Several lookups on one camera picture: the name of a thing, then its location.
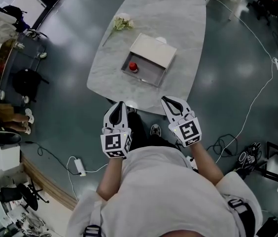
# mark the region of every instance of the marble table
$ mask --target marble table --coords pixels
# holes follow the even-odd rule
[[[164,115],[162,96],[187,100],[192,88],[205,37],[205,0],[125,0],[116,14],[121,12],[130,15],[135,28],[115,32],[107,40],[111,21],[95,55],[87,87],[113,101]],[[140,33],[163,37],[177,48],[158,88],[121,71],[129,48]]]

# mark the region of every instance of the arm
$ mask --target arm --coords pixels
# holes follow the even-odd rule
[[[120,186],[123,158],[111,158],[96,192],[106,201],[115,195]]]
[[[192,151],[192,156],[195,159],[199,174],[211,181],[213,185],[216,185],[223,178],[220,168],[216,165],[200,142],[192,144],[190,149]]]

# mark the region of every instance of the person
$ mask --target person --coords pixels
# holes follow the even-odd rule
[[[11,104],[0,104],[0,127],[10,128],[17,132],[31,133],[28,123],[34,123],[31,109],[25,109],[25,115],[15,113]]]
[[[67,237],[239,237],[226,196],[246,201],[262,224],[260,205],[236,172],[223,175],[200,142],[189,146],[198,172],[154,124],[147,138],[140,116],[128,114],[132,143],[126,159],[110,158],[96,191],[86,190],[67,227]]]

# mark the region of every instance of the white flower bouquet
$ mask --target white flower bouquet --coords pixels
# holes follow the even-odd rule
[[[114,16],[114,23],[113,23],[113,29],[105,42],[103,43],[103,46],[107,42],[107,40],[110,38],[110,36],[116,32],[121,31],[123,29],[132,29],[134,27],[133,20],[130,19],[130,16],[127,13],[120,13],[118,15]]]

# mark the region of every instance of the wooden board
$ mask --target wooden board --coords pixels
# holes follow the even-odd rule
[[[66,208],[73,211],[77,201],[68,195],[66,192],[57,187],[48,178],[46,178],[29,160],[26,159],[25,155],[21,153],[21,162],[24,165],[25,173],[32,178],[34,183],[40,186],[46,193],[52,196],[56,201],[61,203]]]

